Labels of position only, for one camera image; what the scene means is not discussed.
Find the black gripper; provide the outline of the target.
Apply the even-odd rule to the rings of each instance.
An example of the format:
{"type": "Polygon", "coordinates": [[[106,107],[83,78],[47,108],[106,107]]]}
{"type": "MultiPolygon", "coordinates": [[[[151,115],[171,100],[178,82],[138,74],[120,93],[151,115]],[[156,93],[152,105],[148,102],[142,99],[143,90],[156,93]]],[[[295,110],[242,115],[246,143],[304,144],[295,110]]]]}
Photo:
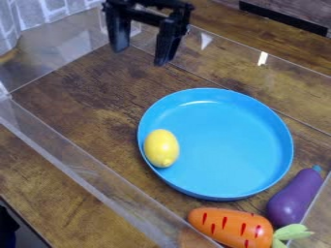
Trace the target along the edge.
{"type": "Polygon", "coordinates": [[[104,0],[103,11],[111,48],[130,46],[131,21],[159,27],[154,65],[166,65],[176,55],[187,34],[194,6],[183,0],[104,0]]]}

